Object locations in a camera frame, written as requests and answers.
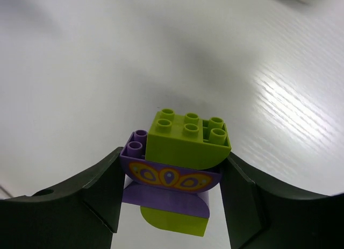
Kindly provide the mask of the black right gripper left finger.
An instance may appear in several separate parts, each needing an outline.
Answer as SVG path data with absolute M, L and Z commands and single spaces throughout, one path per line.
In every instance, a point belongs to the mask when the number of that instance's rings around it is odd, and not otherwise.
M 1 248 L 110 248 L 123 197 L 121 150 L 32 196 L 1 200 Z

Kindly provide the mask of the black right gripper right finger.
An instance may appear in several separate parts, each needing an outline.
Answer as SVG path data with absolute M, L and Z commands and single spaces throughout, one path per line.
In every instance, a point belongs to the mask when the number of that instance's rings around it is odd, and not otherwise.
M 221 171 L 231 248 L 343 248 L 343 194 L 295 187 L 234 153 Z

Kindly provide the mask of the purple rounded lego brick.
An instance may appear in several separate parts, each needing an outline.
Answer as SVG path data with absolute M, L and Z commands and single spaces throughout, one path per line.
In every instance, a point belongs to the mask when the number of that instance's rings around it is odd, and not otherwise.
M 189 216 L 209 218 L 208 192 L 199 194 L 156 188 L 125 177 L 122 202 Z

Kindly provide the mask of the purple butterfly lego brick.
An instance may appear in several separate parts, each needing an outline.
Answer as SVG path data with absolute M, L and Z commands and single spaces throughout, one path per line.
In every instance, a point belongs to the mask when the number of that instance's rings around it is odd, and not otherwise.
M 191 194 L 208 191 L 220 182 L 222 174 L 219 167 L 195 170 L 147 161 L 144 155 L 146 140 L 146 131 L 134 131 L 120 153 L 122 169 L 133 181 Z

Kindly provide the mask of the green rounded lego brick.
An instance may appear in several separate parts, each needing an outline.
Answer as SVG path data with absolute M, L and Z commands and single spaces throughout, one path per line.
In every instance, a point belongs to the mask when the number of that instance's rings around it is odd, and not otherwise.
M 151 226 L 177 233 L 203 237 L 209 219 L 163 211 L 148 207 L 140 207 L 144 220 Z

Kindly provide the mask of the green studded lego brick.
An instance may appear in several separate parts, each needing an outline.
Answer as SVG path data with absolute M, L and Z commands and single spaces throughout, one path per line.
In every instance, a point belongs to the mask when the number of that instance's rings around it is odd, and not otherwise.
M 209 169 L 230 153 L 231 143 L 224 120 L 201 119 L 196 113 L 178 115 L 162 109 L 148 131 L 145 158 L 165 165 Z

